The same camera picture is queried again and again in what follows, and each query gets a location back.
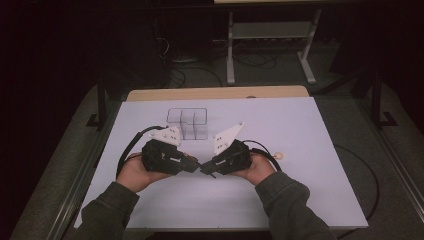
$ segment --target person's left hand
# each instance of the person's left hand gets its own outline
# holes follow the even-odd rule
[[[125,162],[116,182],[137,193],[151,183],[172,175],[160,172],[148,172],[141,162],[141,153],[133,153]]]

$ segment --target cable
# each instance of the cable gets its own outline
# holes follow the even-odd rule
[[[268,149],[266,149],[266,147],[264,146],[264,145],[262,145],[261,143],[259,143],[259,142],[256,142],[256,141],[253,141],[253,140],[244,140],[244,141],[242,141],[242,143],[246,143],[246,142],[251,142],[251,143],[256,143],[256,144],[258,144],[259,146],[261,146],[269,155],[271,155],[271,153],[268,151]]]
[[[242,59],[242,57],[239,56],[239,55],[233,55],[233,58],[238,63],[240,63],[242,65],[249,66],[249,67],[257,67],[257,68],[261,68],[261,69],[274,69],[277,66],[278,55],[275,56],[275,57],[271,57],[270,59],[267,59],[267,57],[262,55],[262,54],[256,54],[256,55],[263,57],[264,61],[262,63],[256,63],[256,62],[248,59],[248,57]],[[269,62],[272,62],[273,64],[270,67],[264,67],[264,65],[266,65]]]
[[[186,59],[181,59],[181,60],[172,60],[172,62],[174,63],[192,63],[192,62],[198,62],[199,59],[198,58],[186,58]]]
[[[117,167],[117,169],[116,169],[116,178],[118,178],[118,175],[119,175],[119,173],[121,172],[121,170],[122,170],[122,167],[124,166],[124,164],[125,164],[125,159],[126,159],[126,157],[128,156],[128,154],[129,154],[129,152],[133,149],[133,147],[137,144],[137,142],[140,140],[140,138],[143,136],[143,134],[145,134],[146,132],[148,132],[148,131],[150,131],[150,130],[154,130],[154,129],[156,129],[156,130],[161,130],[161,129],[164,129],[163,127],[160,127],[160,126],[152,126],[152,127],[148,127],[148,128],[146,128],[146,129],[144,129],[143,131],[141,131],[141,132],[138,132],[135,136],[134,136],[134,138],[131,140],[131,142],[128,144],[128,146],[125,148],[125,150],[124,150],[124,152],[122,153],[122,155],[121,155],[121,157],[119,158],[119,161],[118,161],[118,167]]]
[[[214,73],[213,71],[211,71],[209,69],[201,68],[201,67],[184,67],[184,68],[178,68],[178,69],[187,69],[187,70],[189,70],[189,69],[197,69],[197,70],[203,70],[203,71],[209,72],[210,74],[214,75],[215,78],[218,80],[219,86],[223,87],[222,82],[221,82],[221,78],[216,73]]]
[[[159,57],[162,58],[163,60],[165,60],[165,55],[168,52],[169,47],[170,47],[169,42],[168,42],[168,40],[166,40],[165,38],[162,38],[162,37],[157,37],[156,40],[164,41],[166,43],[165,50],[163,51],[162,54],[159,54]]]
[[[362,162],[362,163],[363,163],[363,164],[364,164],[364,165],[368,168],[368,170],[371,172],[371,174],[372,174],[372,176],[373,176],[373,178],[374,178],[375,185],[376,185],[376,197],[375,197],[374,205],[373,205],[373,207],[372,207],[372,209],[371,209],[370,213],[369,213],[369,214],[367,215],[367,217],[366,217],[366,220],[368,221],[368,220],[370,220],[370,219],[371,219],[371,217],[374,215],[375,210],[377,209],[378,203],[379,203],[379,201],[380,201],[380,183],[379,183],[379,181],[378,181],[377,175],[375,174],[374,170],[372,170],[371,166],[370,166],[368,163],[366,163],[366,162],[365,162],[365,160],[364,160],[363,158],[361,158],[360,156],[358,156],[356,153],[352,152],[351,150],[349,150],[349,149],[347,149],[347,148],[345,148],[345,147],[342,147],[342,146],[340,146],[340,145],[337,145],[337,144],[334,144],[334,146],[335,146],[335,147],[338,147],[338,148],[340,148],[340,149],[343,149],[344,151],[346,151],[346,152],[348,152],[348,153],[352,154],[352,155],[353,155],[353,156],[355,156],[357,159],[359,159],[359,160],[360,160],[360,161],[361,161],[361,162]],[[354,229],[354,230],[347,231],[347,232],[343,233],[342,235],[337,236],[337,239],[342,239],[342,238],[344,238],[344,237],[346,237],[346,236],[348,236],[348,235],[352,234],[352,233],[353,233],[353,232],[355,232],[356,230],[358,230],[358,228],[357,228],[357,229]]]
[[[174,70],[174,71],[176,71],[176,72],[178,72],[179,74],[181,74],[182,75],[182,79],[181,78],[177,78],[172,72],[171,72],[171,77],[173,77],[172,78],[172,82],[174,82],[175,84],[177,84],[177,88],[181,88],[181,87],[184,87],[185,86],[185,82],[186,82],[186,75],[182,72],[182,71],[180,71],[180,70],[178,70],[178,69],[175,69],[175,68],[173,68],[172,70]]]
[[[224,44],[224,46],[222,46],[219,49],[214,49],[214,53],[213,53],[212,59],[209,59],[209,60],[213,60],[213,59],[216,59],[216,58],[219,58],[219,57],[222,57],[222,56],[225,56],[225,57],[227,56],[227,53],[228,53],[228,40],[222,39],[222,40],[217,40],[217,41],[225,42],[225,44]],[[243,43],[243,41],[244,40],[234,39],[233,40],[233,50],[236,49],[237,47],[239,47]]]
[[[256,143],[256,144],[260,145],[263,149],[265,149],[265,151],[266,151],[266,152],[265,152],[265,151],[263,151],[263,150],[257,149],[257,148],[252,148],[252,149],[250,150],[250,152],[252,152],[252,153],[257,153],[257,154],[261,154],[261,155],[265,156],[265,157],[266,157],[266,158],[268,158],[268,160],[272,163],[272,165],[274,165],[275,169],[276,169],[278,172],[282,172],[281,167],[280,167],[280,165],[278,164],[277,160],[275,160],[275,158],[271,155],[271,153],[268,151],[268,149],[267,149],[264,145],[262,145],[262,144],[261,144],[261,143],[259,143],[259,142],[253,141],[253,140],[245,140],[245,141],[242,141],[242,143],[246,143],[246,142]]]

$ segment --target white tag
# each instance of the white tag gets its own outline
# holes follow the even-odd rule
[[[175,146],[181,145],[181,134],[180,129],[177,127],[165,128],[157,130],[149,134],[150,138],[158,140],[160,142],[169,143]]]
[[[213,150],[214,154],[219,155],[223,151],[225,151],[227,148],[230,147],[230,145],[234,142],[234,139],[236,139],[237,134],[240,132],[242,127],[244,126],[243,122],[240,122],[239,124],[218,133],[216,136],[214,136],[213,140]]]

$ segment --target table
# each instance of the table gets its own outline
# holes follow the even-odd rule
[[[288,2],[287,0],[215,0],[216,4],[229,3],[264,3],[264,2]],[[236,23],[233,21],[233,12],[230,12],[228,23],[228,54],[227,54],[227,83],[234,85],[234,62],[233,62],[233,39],[255,38],[305,38],[306,45],[297,53],[306,80],[309,84],[315,84],[316,80],[309,66],[307,57],[318,26],[321,9],[315,11],[312,21],[296,22],[249,22]]]
[[[310,188],[308,206],[330,227],[366,227],[368,224],[314,99],[302,88],[168,89],[130,93],[118,113],[82,207],[114,180],[117,160],[137,131],[163,125],[169,108],[205,107],[208,109],[209,138],[183,141],[180,151],[198,157],[203,163],[213,155],[211,136],[243,121],[245,127],[237,138],[257,140],[271,153],[283,152],[285,158],[280,163],[283,170]],[[252,95],[256,98],[240,98]],[[147,140],[144,136],[134,152]],[[181,172],[149,186],[139,195],[128,228],[152,231],[268,228],[267,217],[253,186],[234,176],[218,174],[217,179],[213,179],[199,171]]]

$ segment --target metal leg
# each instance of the metal leg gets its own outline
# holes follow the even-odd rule
[[[306,79],[308,80],[309,84],[316,83],[314,74],[312,73],[312,70],[311,70],[311,67],[309,66],[307,58],[308,58],[309,49],[311,48],[311,45],[312,45],[312,41],[314,40],[314,35],[318,26],[318,20],[320,15],[321,15],[321,9],[318,9],[315,12],[314,19],[308,31],[306,46],[303,49],[303,51],[297,53],[300,64],[302,65],[303,72],[305,73]]]
[[[230,12],[228,22],[227,83],[228,85],[236,84],[233,62],[233,12]]]
[[[91,114],[90,119],[88,120],[87,127],[97,127],[97,131],[102,130],[104,123],[106,122],[106,93],[103,86],[103,76],[100,76],[97,81],[97,105],[98,105],[98,114]]]
[[[386,121],[380,119],[380,107],[381,107],[381,77],[378,69],[374,70],[374,83],[372,87],[372,98],[371,98],[371,118],[377,127],[381,130],[383,126],[397,126],[397,123],[393,116],[389,112],[383,112],[386,117]]]

